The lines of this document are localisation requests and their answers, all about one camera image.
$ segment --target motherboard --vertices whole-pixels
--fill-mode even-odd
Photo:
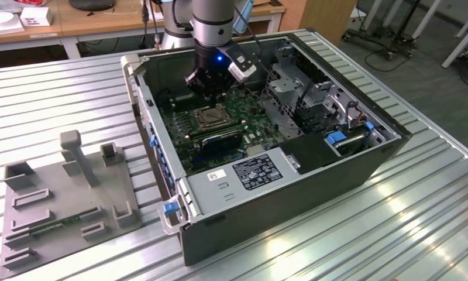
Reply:
[[[231,90],[215,105],[167,100],[161,117],[188,175],[255,155],[284,141],[260,93]]]

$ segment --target barcode sticker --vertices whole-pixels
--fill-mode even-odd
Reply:
[[[56,37],[56,33],[43,33],[43,34],[35,34],[29,35],[29,38],[44,38],[44,37]]]

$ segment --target cpu socket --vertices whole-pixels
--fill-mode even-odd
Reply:
[[[215,108],[204,107],[195,111],[195,117],[200,125],[200,130],[212,129],[232,122],[227,115],[225,107],[217,104]]]

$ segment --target white box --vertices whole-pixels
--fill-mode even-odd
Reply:
[[[0,35],[21,31],[24,31],[24,28],[17,15],[15,15],[15,18],[11,21],[0,24]]]
[[[347,29],[354,29],[355,31],[360,30],[362,22],[366,21],[366,13],[354,8],[351,19],[348,20]]]
[[[48,7],[25,7],[21,13],[21,22],[25,26],[49,26],[52,17]]]

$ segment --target gray floor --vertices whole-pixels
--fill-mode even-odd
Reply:
[[[374,0],[359,0],[362,10],[370,10]],[[383,16],[390,1],[383,1],[378,16]],[[410,8],[403,3],[392,22],[398,26]],[[426,12],[418,9],[407,28],[412,34]],[[342,42],[339,48],[371,71],[391,89],[422,111],[422,113],[468,147],[468,86],[459,75],[459,65],[451,68],[440,66],[446,57],[459,43],[454,35],[459,27],[434,17],[430,25],[416,41],[419,49],[411,60],[395,71],[384,73],[374,70],[364,63],[364,57],[380,47],[364,43],[360,39]],[[390,69],[404,58],[386,61],[372,56],[368,60],[376,68]]]

